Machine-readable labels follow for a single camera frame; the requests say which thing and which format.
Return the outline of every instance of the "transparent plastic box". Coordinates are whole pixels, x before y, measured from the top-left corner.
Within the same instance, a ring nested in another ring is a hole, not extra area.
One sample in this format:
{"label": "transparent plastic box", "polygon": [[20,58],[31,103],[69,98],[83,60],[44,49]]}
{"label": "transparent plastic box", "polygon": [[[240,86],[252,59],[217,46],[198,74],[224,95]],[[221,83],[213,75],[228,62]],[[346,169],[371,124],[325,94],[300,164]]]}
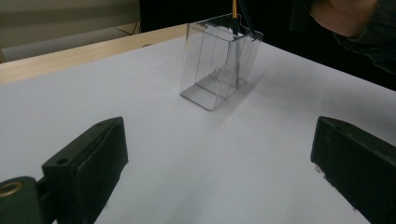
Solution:
{"label": "transparent plastic box", "polygon": [[248,80],[262,33],[239,25],[232,14],[188,24],[180,94],[214,110]]}

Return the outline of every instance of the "white table surface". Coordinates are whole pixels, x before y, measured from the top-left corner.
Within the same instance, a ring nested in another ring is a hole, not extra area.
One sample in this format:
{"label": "white table surface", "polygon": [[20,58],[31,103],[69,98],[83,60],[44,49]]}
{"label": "white table surface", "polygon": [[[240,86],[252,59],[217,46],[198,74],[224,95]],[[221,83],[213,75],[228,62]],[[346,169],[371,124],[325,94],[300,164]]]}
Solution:
{"label": "white table surface", "polygon": [[0,86],[0,181],[38,180],[122,116],[130,162],[96,223],[368,223],[309,156],[318,116],[396,145],[395,91],[262,44],[248,83],[209,112],[178,94],[183,49],[178,38]]}

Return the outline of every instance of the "dark clothing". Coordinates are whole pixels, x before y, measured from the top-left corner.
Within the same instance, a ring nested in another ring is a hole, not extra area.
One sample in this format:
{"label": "dark clothing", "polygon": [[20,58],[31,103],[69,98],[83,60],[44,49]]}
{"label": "dark clothing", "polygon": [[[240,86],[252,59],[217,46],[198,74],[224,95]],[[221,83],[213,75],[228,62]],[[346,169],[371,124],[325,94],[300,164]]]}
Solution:
{"label": "dark clothing", "polygon": [[396,1],[379,0],[375,13],[358,37],[334,36],[345,49],[364,54],[375,66],[396,74]]}

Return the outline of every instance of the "black background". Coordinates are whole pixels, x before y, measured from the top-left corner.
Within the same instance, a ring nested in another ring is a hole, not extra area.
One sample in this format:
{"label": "black background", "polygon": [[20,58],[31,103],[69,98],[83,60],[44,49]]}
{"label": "black background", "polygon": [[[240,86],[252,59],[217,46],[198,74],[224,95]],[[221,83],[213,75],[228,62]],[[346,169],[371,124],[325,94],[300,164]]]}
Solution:
{"label": "black background", "polygon": [[[312,18],[306,31],[290,31],[292,0],[246,0],[246,5],[253,27],[264,33],[263,42],[396,91],[395,75],[376,68],[366,56],[340,47],[332,33]],[[141,29],[147,32],[231,13],[232,1],[141,0],[140,7]]]}

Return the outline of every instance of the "black plastic part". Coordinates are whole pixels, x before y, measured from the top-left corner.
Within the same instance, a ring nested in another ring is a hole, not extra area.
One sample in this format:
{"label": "black plastic part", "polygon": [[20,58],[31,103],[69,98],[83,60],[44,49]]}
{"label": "black plastic part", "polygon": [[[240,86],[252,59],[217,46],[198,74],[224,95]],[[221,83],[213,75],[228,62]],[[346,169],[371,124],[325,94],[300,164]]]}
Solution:
{"label": "black plastic part", "polygon": [[41,193],[35,180],[29,176],[0,183],[0,223],[52,223],[53,211],[46,210],[47,206],[44,204],[50,203],[50,195]]}
{"label": "black plastic part", "polygon": [[293,0],[289,27],[291,31],[305,31],[307,29],[311,5],[312,0]]}
{"label": "black plastic part", "polygon": [[59,224],[98,218],[128,162],[122,118],[93,125],[43,164]]}
{"label": "black plastic part", "polygon": [[350,123],[319,117],[311,161],[371,223],[396,223],[396,147]]}

